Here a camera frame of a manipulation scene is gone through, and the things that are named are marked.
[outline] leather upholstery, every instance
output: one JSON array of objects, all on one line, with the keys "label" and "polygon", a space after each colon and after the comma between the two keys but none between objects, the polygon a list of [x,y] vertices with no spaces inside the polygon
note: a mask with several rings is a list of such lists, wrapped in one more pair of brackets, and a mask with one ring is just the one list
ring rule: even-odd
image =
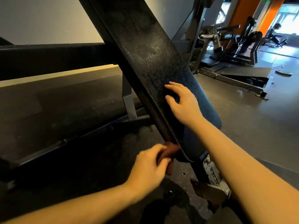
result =
[{"label": "leather upholstery", "polygon": [[221,121],[204,91],[144,0],[80,0],[109,45],[165,141],[178,143],[188,161],[204,153],[196,136],[172,114],[165,100],[169,81],[181,83],[195,94],[203,116],[221,128]]}]

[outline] orange column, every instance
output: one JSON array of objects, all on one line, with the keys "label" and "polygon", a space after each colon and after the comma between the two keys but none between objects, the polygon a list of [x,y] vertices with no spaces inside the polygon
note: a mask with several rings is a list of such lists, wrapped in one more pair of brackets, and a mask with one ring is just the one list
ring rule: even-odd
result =
[{"label": "orange column", "polygon": [[230,26],[240,24],[241,27],[236,30],[235,34],[241,34],[243,27],[249,16],[253,16],[260,0],[239,0],[234,11],[234,14],[230,20]]},{"label": "orange column", "polygon": [[263,20],[261,21],[260,25],[258,26],[258,30],[266,34],[267,30],[269,29],[271,23],[273,22],[275,16],[277,15],[280,7],[282,6],[284,0],[273,0],[271,5],[269,6]]}]

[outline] brown cleaning rag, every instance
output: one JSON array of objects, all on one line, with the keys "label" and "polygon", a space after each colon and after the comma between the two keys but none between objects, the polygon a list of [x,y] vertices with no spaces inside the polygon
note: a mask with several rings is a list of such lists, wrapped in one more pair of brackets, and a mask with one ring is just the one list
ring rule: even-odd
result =
[{"label": "brown cleaning rag", "polygon": [[176,156],[176,153],[181,149],[179,145],[175,145],[171,142],[166,142],[165,145],[167,146],[167,149],[158,154],[157,156],[157,165],[160,164],[163,158],[171,158],[170,163],[167,166],[166,174],[171,175],[172,173],[172,166],[173,166],[173,159]]}]

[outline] person's right hand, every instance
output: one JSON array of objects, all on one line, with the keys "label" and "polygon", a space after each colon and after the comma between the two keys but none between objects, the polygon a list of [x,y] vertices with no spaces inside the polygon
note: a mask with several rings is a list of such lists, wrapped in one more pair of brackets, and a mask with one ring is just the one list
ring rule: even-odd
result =
[{"label": "person's right hand", "polygon": [[180,97],[179,103],[172,96],[167,95],[165,97],[174,116],[182,124],[192,128],[195,120],[202,117],[196,97],[187,87],[180,83],[169,82],[169,85],[165,85],[165,87],[174,91]]}]

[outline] white wall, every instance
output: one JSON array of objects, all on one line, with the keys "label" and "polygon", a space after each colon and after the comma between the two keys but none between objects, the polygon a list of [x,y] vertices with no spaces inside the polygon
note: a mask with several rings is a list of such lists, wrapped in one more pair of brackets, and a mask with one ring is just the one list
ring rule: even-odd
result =
[{"label": "white wall", "polygon": [[[145,0],[172,38],[194,0]],[[78,0],[0,0],[0,37],[13,44],[103,42]]]}]

